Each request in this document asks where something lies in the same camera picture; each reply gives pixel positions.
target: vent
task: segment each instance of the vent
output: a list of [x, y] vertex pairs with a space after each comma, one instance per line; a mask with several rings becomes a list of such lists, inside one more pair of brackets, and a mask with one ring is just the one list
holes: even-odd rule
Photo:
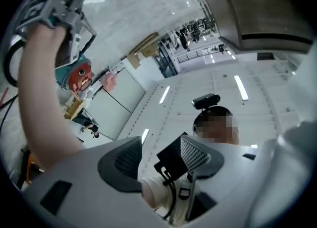
[[134, 144], [120, 152], [114, 166], [124, 175], [138, 179], [138, 167], [142, 159], [142, 145]]
[[209, 155], [181, 139], [181, 157], [189, 171], [193, 171], [210, 160]]

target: orange object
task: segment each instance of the orange object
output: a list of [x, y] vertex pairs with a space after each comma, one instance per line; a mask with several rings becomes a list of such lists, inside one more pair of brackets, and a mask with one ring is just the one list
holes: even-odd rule
[[88, 63], [83, 63], [71, 73], [68, 85], [69, 88], [77, 94], [79, 91], [83, 91], [90, 86], [91, 82], [92, 72], [90, 65]]

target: cardboard box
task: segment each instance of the cardboard box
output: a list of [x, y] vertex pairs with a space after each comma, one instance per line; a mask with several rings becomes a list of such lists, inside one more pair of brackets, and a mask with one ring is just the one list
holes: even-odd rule
[[153, 42], [155, 42], [159, 38], [159, 34], [157, 32], [152, 33], [148, 35], [145, 39], [143, 39], [138, 45], [136, 45], [130, 52], [132, 53], [139, 53], [147, 46], [151, 45]]
[[156, 50], [159, 48], [159, 46], [157, 45], [157, 43], [151, 44], [149, 46], [147, 46], [146, 48], [144, 48], [141, 53], [143, 54], [143, 56], [145, 58], [153, 56], [156, 54]]
[[129, 62], [135, 69], [137, 69], [140, 66], [140, 63], [139, 63], [140, 59], [137, 55], [128, 54], [127, 59], [129, 60]]

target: hand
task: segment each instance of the hand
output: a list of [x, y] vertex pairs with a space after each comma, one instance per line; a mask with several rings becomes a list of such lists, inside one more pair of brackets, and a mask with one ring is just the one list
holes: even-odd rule
[[44, 24], [36, 23], [28, 30], [27, 45], [34, 50], [45, 51], [46, 53], [57, 53], [66, 35], [66, 29], [57, 26], [51, 29]]

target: ceiling light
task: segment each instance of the ceiling light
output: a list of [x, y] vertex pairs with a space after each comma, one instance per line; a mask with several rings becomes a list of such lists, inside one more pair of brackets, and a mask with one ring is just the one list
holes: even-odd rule
[[148, 129], [144, 130], [144, 132], [143, 132], [143, 134], [142, 134], [142, 145], [143, 145], [145, 139], [147, 138], [148, 133], [149, 133], [149, 130], [148, 130]]
[[104, 2], [105, 0], [84, 0], [84, 4]]
[[169, 89], [170, 89], [170, 86], [168, 86], [168, 87], [166, 88], [166, 90], [164, 91], [164, 94], [163, 94], [162, 98], [161, 98], [160, 101], [159, 101], [160, 104], [163, 104], [164, 99], [165, 99], [165, 97], [167, 96], [167, 93], [168, 93], [168, 90], [169, 90]]
[[238, 85], [242, 100], [249, 100], [248, 94], [246, 92], [246, 89], [243, 86], [243, 83], [242, 83], [240, 77], [238, 75], [235, 75], [234, 79], [236, 80], [236, 83]]

